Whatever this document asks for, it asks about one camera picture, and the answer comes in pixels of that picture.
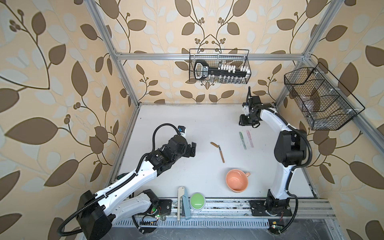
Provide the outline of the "pink pen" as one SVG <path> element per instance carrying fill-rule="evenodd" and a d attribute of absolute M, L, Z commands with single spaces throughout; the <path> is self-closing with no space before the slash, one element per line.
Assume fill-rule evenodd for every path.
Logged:
<path fill-rule="evenodd" d="M 250 142 L 250 145 L 251 145 L 251 148 L 254 148 L 254 144 L 253 144 L 253 141 L 252 141 L 252 136 L 251 136 L 251 133 L 249 130 L 246 131 L 247 132 L 247 136 L 248 136 L 248 139 L 249 139 L 249 142 Z"/>

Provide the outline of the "green pen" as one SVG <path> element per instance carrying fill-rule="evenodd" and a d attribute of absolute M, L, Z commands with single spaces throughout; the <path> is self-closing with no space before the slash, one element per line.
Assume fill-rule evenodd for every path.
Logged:
<path fill-rule="evenodd" d="M 240 138 L 241 138 L 242 145 L 243 145 L 244 149 L 247 150 L 247 146 L 246 146 L 246 143 L 245 143 L 245 140 L 244 140 L 243 133 L 239 132 L 239 135 L 240 135 Z"/>

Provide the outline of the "orange pen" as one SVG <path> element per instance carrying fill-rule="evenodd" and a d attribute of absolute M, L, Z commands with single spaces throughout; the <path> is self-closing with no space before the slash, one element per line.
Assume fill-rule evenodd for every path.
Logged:
<path fill-rule="evenodd" d="M 224 155 L 223 155 L 221 147 L 218 146 L 218 149 L 219 149 L 219 152 L 220 152 L 220 156 L 221 156 L 222 162 L 225 163 L 225 159 L 224 159 Z"/>

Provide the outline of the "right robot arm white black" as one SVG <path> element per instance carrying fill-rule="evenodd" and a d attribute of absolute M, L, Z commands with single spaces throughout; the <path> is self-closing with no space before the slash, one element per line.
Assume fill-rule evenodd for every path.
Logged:
<path fill-rule="evenodd" d="M 290 125 L 270 104 L 263 104 L 260 97 L 253 96 L 248 89 L 246 101 L 242 104 L 240 126 L 258 128 L 265 122 L 277 134 L 274 156 L 278 167 L 272 187 L 268 190 L 265 203 L 255 206 L 270 216 L 287 210 L 291 198 L 297 196 L 289 192 L 289 186 L 296 169 L 309 165 L 313 151 L 306 132 Z"/>

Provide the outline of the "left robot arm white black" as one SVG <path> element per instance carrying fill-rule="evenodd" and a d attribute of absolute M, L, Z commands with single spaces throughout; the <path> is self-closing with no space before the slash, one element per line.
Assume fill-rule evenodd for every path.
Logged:
<path fill-rule="evenodd" d="M 139 160 L 137 167 L 108 187 L 92 193 L 87 191 L 80 197 L 77 210 L 61 223 L 57 229 L 59 237 L 83 233 L 88 240 L 100 240 L 113 224 L 125 217 L 145 213 L 158 205 L 159 199 L 150 189 L 138 196 L 129 196 L 141 186 L 169 170 L 180 158 L 196 155 L 196 143 L 188 143 L 184 126 L 176 131 L 167 144 L 152 148 Z"/>

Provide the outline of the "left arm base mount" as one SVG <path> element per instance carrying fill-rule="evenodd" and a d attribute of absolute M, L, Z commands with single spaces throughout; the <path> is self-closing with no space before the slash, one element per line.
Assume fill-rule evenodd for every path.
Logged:
<path fill-rule="evenodd" d="M 160 199 L 156 203 L 151 204 L 142 215 L 152 217 L 168 216 L 172 211 L 172 203 L 171 199 Z"/>

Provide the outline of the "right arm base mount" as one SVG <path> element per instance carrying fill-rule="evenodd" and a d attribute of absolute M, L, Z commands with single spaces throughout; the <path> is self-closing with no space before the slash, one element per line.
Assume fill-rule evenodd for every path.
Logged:
<path fill-rule="evenodd" d="M 254 217 L 291 217 L 293 213 L 289 201 L 289 199 L 251 200 L 249 203 Z"/>

